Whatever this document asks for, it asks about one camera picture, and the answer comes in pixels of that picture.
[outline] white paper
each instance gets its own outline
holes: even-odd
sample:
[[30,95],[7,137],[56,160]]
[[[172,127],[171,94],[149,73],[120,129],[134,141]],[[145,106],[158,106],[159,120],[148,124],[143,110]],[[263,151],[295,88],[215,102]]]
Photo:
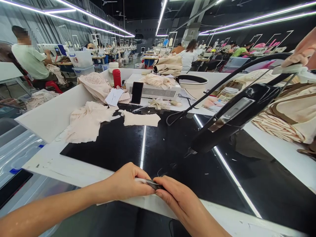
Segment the white paper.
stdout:
[[171,74],[169,74],[168,76],[166,76],[166,77],[169,77],[169,78],[176,78],[176,77],[174,77],[173,75],[171,75]]
[[118,102],[119,102],[119,98],[121,97],[121,95],[123,94],[123,90],[122,89],[111,89],[110,93],[108,94],[108,96],[105,99],[105,102],[108,105],[112,105],[112,106],[117,106]]

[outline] fabric scrap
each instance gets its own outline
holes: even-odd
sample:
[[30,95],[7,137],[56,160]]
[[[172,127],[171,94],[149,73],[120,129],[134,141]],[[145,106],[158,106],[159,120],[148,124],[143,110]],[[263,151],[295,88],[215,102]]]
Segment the fabric scrap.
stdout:
[[99,135],[100,123],[111,121],[114,111],[93,101],[88,101],[84,107],[74,110],[70,115],[66,142],[95,142]]
[[157,114],[151,115],[137,115],[127,112],[126,110],[119,110],[122,116],[124,116],[124,126],[131,125],[146,125],[157,127],[160,117]]

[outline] white shirt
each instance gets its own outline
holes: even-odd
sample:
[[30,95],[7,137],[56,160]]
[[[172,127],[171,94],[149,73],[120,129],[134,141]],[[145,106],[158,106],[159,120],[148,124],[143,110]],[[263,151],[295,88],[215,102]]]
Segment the white shirt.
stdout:
[[46,56],[39,53],[32,45],[14,44],[11,50],[16,60],[32,78],[41,80],[49,76],[49,71],[43,63]]
[[189,71],[192,62],[198,59],[198,52],[194,50],[193,52],[186,52],[186,49],[178,54],[182,58],[182,71]]

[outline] red thermos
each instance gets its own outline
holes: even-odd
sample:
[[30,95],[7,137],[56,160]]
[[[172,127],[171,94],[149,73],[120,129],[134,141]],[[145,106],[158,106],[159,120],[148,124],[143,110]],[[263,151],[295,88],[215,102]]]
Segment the red thermos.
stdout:
[[121,81],[121,72],[119,69],[114,69],[113,72],[113,80],[114,80],[114,88],[116,86],[122,87],[122,81]]

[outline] small tool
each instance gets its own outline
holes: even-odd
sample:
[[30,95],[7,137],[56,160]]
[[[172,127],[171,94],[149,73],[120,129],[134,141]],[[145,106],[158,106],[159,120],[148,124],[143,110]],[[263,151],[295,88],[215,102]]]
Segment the small tool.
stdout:
[[149,186],[151,186],[154,190],[157,190],[157,189],[163,189],[165,190],[165,188],[159,184],[157,184],[155,181],[152,181],[150,179],[142,179],[142,178],[135,178],[135,181],[137,182],[141,182],[141,183],[144,183],[144,184],[148,184]]

